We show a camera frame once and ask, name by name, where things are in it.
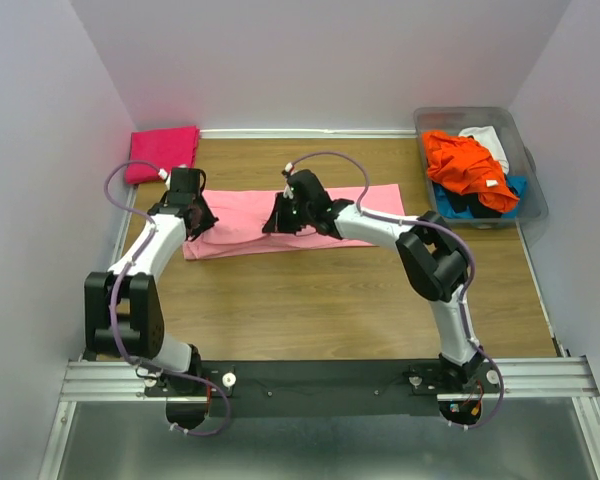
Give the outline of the light pink t-shirt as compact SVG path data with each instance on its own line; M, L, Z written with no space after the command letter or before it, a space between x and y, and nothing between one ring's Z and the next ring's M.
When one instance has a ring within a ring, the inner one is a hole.
M207 190L204 198L218 218L200 237L183 244L187 261L210 260L241 255L366 247L356 240L321 236L311 227L297 234L265 234L262 228L274 206L274 190Z

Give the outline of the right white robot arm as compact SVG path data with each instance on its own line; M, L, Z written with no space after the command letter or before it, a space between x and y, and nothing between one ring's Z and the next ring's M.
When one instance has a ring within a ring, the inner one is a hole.
M451 391L466 386L484 355L467 302L475 261L462 239L434 212L419 217L376 212L350 199L331 198L308 169L287 165L282 175L286 186L276 194L262 232L297 234L311 227L325 237L395 251L412 289L433 313L441 346L436 382Z

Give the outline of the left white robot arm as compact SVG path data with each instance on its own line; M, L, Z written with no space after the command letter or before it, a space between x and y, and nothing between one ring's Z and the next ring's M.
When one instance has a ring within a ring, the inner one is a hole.
M84 282L85 341L94 354L115 356L142 367L151 379L164 378L183 395L220 388L204 377L197 347L167 333L158 281L175 251L210 230L218 218L203 197L206 173L175 167L159 172L166 185L160 199L146 211L117 202L104 186L107 200L144 219L131 247L104 272Z

